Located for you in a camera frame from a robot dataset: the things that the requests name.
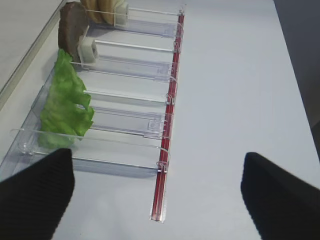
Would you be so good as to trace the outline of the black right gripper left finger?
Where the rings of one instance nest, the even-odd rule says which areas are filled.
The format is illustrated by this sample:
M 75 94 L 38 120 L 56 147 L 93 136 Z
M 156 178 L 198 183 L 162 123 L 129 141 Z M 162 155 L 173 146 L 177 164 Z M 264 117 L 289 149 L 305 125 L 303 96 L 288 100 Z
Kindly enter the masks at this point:
M 50 240 L 75 189 L 72 151 L 60 148 L 0 183 L 0 238 Z

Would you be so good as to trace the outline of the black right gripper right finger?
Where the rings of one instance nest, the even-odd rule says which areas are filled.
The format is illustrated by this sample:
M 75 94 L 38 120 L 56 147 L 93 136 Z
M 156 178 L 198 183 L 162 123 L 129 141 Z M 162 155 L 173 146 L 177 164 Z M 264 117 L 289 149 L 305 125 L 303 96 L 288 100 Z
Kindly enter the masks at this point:
M 244 158 L 242 199 L 263 240 L 318 240 L 320 190 L 256 152 Z

